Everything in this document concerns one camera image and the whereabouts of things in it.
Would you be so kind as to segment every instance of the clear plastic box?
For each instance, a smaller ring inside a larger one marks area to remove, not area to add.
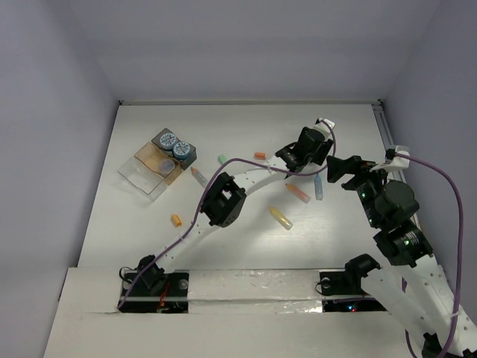
[[[156,200],[167,188],[163,177],[152,172],[141,160],[135,157],[124,163],[119,168],[118,173],[151,201]]]
[[[151,201],[156,200],[181,172],[180,162],[151,142],[146,143],[118,170]]]

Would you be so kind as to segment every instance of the white robotic arm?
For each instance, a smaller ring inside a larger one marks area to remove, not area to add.
[[[296,143],[287,145],[265,164],[259,165],[261,169],[249,170],[235,177],[227,173],[216,175],[217,179],[211,180],[204,191],[193,227],[161,248],[157,256],[150,255],[141,260],[119,309],[139,279],[148,289],[159,285],[157,292],[165,292],[165,273],[173,272],[177,258],[205,236],[232,224],[247,196],[273,181],[282,180],[284,173],[306,175],[300,172],[309,162],[321,164],[333,144],[329,136],[333,135],[334,125],[327,119],[318,119],[312,129],[302,130]],[[347,160],[327,157],[328,181],[334,183],[345,174],[354,175],[342,187],[358,193],[370,225],[381,229],[374,236],[379,250],[388,258],[392,269],[405,278],[416,299],[405,294],[387,270],[366,254],[349,261],[338,275],[329,276],[329,271],[322,271],[320,282],[328,281],[326,286],[322,284],[323,295],[335,295],[336,286],[341,292],[343,288],[349,288],[350,295],[356,291],[372,295],[404,326],[413,340],[424,347],[425,358],[477,358],[477,327],[462,309],[457,313],[458,325],[449,353],[440,354],[451,327],[454,295],[432,254],[431,245],[410,220],[419,209],[412,189],[403,182],[387,180],[389,172],[408,168],[409,160],[397,157],[396,153],[408,155],[408,149],[401,146],[389,149],[383,164],[357,156]]]

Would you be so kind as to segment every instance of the purple cable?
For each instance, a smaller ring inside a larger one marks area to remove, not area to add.
[[[431,163],[427,163],[424,160],[416,159],[413,157],[409,157],[408,155],[405,154],[399,154],[396,153],[396,157],[404,158],[407,160],[410,160],[415,163],[419,163],[422,166],[427,166],[428,168],[436,171],[440,175],[446,178],[446,180],[449,182],[450,186],[452,187],[452,190],[454,191],[455,198],[457,199],[457,208],[458,208],[458,215],[459,215],[459,229],[458,229],[458,238],[457,238],[457,274],[455,278],[455,292],[454,292],[454,306],[452,308],[452,313],[456,314],[459,311],[459,306],[461,304],[461,279],[462,279],[462,243],[464,241],[464,208],[462,206],[462,199],[461,199],[461,194],[459,193],[457,186],[455,185],[454,181],[452,178],[445,173],[444,170],[438,168],[437,166],[432,165]],[[447,337],[446,343],[444,344],[442,351],[439,353],[437,358],[443,358],[447,351],[449,350],[452,341],[454,340],[454,335],[455,335],[455,329],[457,328],[457,320],[458,316],[454,315],[452,317],[451,323],[450,323],[450,331],[449,331],[449,336]]]
[[[333,132],[333,129],[329,126],[328,123],[326,123],[325,121],[321,121],[325,126],[328,127],[331,135],[332,135],[332,138],[333,138],[333,156],[335,156],[336,154],[336,137],[335,137],[335,132]],[[187,229],[187,231],[179,238],[177,239],[174,243],[172,243],[172,245],[170,245],[169,247],[167,247],[163,252],[161,252],[159,255],[156,256],[156,258],[154,260],[152,260],[149,264],[147,264],[141,271],[138,272],[138,274],[136,275],[136,277],[134,278],[134,280],[130,283],[130,286],[129,288],[127,289],[126,293],[124,294],[124,297],[122,298],[122,300],[119,302],[118,304],[118,309],[120,309],[122,307],[122,305],[126,302],[127,298],[129,297],[129,294],[131,293],[131,291],[133,290],[133,287],[134,285],[136,285],[137,281],[139,280],[139,278],[153,265],[157,262],[158,259],[160,259],[161,257],[163,257],[165,254],[167,254],[170,250],[172,250],[173,248],[175,248],[177,245],[179,245],[179,243],[184,240],[187,235],[190,234],[190,232],[192,231],[192,228],[194,227],[195,225],[195,222],[197,221],[197,217],[199,216],[199,212],[200,212],[200,207],[202,206],[202,203],[203,203],[203,200],[205,199],[206,197],[206,193],[209,191],[212,183],[215,181],[215,179],[217,178],[217,176],[221,173],[222,169],[225,168],[226,166],[228,166],[229,164],[233,163],[233,162],[242,162],[242,163],[246,163],[246,164],[250,164],[252,166],[258,166],[260,168],[263,168],[263,169],[270,169],[274,172],[280,172],[280,173],[284,173],[284,174],[287,174],[287,175],[296,175],[298,177],[309,177],[311,175],[316,175],[316,174],[319,174],[321,173],[323,170],[326,169],[327,166],[324,166],[323,168],[320,168],[318,169],[316,172],[311,172],[311,173],[293,173],[293,172],[289,172],[287,170],[284,170],[284,169],[278,169],[278,168],[274,168],[274,167],[268,167],[266,166],[265,164],[259,164],[259,163],[255,163],[255,162],[252,162],[250,160],[246,160],[246,159],[241,159],[241,158],[232,158],[230,160],[228,160],[227,162],[225,162],[224,164],[222,164],[218,169],[217,171],[214,173],[214,175],[210,178],[209,180],[209,183],[207,184],[206,188],[204,189],[203,193],[202,193],[202,196],[200,197],[200,200],[199,200],[199,204],[197,205],[197,209],[195,210],[195,214],[194,214],[194,219],[192,220],[192,223],[191,223],[191,226],[189,226],[189,229]]]

